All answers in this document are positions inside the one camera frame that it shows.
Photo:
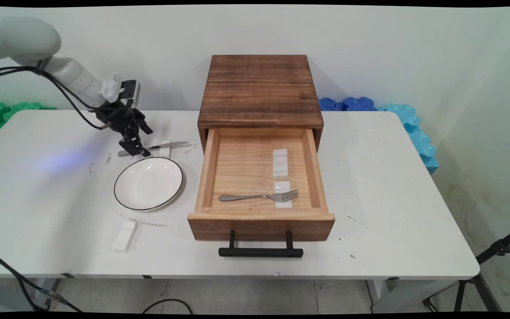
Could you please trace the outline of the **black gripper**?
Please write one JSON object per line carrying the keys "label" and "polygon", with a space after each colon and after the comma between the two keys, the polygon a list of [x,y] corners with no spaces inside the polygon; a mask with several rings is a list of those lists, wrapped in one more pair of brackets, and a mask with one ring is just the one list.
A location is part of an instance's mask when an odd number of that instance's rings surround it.
{"label": "black gripper", "polygon": [[104,124],[117,133],[122,134],[122,140],[119,142],[122,151],[119,156],[136,156],[138,154],[149,157],[150,151],[143,146],[140,139],[140,131],[146,135],[153,133],[148,126],[145,115],[134,107],[133,101],[116,101],[113,103],[104,103],[95,110],[95,115]]}

